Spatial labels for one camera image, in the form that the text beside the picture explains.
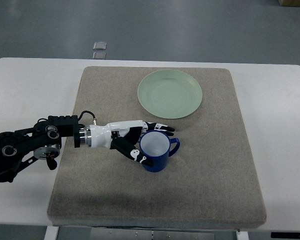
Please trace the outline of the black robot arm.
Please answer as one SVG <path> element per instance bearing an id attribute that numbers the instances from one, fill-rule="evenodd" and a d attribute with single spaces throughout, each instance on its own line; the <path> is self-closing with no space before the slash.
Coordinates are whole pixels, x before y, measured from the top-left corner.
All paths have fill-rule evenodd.
<path id="1" fill-rule="evenodd" d="M 96 124 L 96 116 L 88 110 L 77 115 L 48 116 L 40 118 L 31 128 L 0 133 L 0 183 L 13 182 L 17 174 L 39 159 L 45 160 L 50 170 L 57 168 L 62 138 L 73 137 L 74 146 L 86 141 L 80 137 L 84 128 L 79 121 L 90 114 Z"/>

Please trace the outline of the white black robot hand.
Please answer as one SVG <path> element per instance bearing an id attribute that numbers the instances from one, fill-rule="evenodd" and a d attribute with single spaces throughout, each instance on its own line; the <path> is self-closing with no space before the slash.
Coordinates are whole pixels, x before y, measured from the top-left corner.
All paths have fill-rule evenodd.
<path id="1" fill-rule="evenodd" d="M 153 167 L 154 162 L 136 148 L 142 135 L 150 131 L 159 131 L 171 137 L 175 129 L 165 124 L 143 120 L 112 122 L 104 126 L 93 124 L 86 128 L 86 144 L 91 148 L 105 147 L 117 150 L 130 160 Z"/>

